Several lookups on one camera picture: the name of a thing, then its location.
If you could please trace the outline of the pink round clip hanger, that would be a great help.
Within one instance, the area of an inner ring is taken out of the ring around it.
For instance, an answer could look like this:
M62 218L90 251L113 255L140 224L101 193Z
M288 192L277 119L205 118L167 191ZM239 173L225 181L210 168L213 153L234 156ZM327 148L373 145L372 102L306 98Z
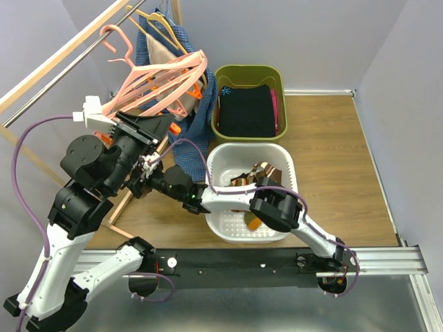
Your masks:
M156 104L141 113L156 116L163 110L174 116L186 117L186 108L179 98L182 95L197 96L197 81L207 67L207 57L202 50L176 57L165 64L137 66L131 60L133 46L126 34L116 25L103 26L100 34L115 30L126 43L128 50L120 60L130 67L117 96L101 106L101 115L114 120L118 111L129 113L151 100Z

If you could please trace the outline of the olive wavy striped sock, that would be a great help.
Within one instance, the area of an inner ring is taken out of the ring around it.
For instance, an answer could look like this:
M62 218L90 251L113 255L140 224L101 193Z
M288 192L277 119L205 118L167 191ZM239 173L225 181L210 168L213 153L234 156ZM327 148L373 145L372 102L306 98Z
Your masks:
M244 213L244 222L251 232L256 231L262 225L262 221L252 212Z

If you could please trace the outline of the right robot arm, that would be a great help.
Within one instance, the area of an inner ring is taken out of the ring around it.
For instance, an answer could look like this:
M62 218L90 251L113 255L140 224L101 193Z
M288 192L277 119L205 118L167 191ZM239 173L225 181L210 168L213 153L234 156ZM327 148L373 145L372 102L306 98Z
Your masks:
M309 217L307 203L301 196L270 178L244 187L214 187L210 182L193 182L177 165L166 171L161 166L149 169L138 166L126 186L138 199L156 190L181 202L183 209L193 214L252 212L268 228L291 233L306 243L323 269L333 271L343 263L344 243Z

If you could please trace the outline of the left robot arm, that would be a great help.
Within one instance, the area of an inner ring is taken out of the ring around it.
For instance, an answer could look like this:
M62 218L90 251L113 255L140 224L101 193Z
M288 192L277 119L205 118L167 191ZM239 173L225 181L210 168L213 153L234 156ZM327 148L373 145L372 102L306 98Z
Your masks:
M112 142L94 135L73 140L61 160L68 183L55 195L48 224L41 225L44 246L24 289L7 298L4 308L27 331L65 331L84 314L89 302L125 275L162 275L154 247L140 237L121 245L108 260L83 273L74 268L83 250L112 209L122 188L145 193L149 164L173 117L132 116L118 112L110 124Z

